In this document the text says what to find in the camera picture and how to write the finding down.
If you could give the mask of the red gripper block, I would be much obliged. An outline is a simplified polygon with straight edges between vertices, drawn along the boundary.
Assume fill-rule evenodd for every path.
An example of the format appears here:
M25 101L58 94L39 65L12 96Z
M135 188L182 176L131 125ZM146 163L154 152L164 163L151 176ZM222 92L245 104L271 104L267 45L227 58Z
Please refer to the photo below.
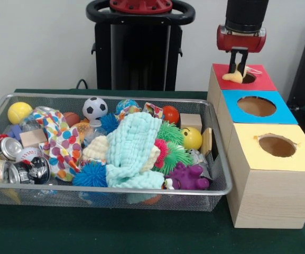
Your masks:
M238 65L238 71L244 77L246 61L248 52L260 52L266 41L266 29L261 28L256 33L238 33L226 29L224 25L219 25L217 28L217 48L222 51L231 53L228 73L234 73L236 70L236 54L237 49L234 48L247 48L247 50L239 50L242 55L241 61Z

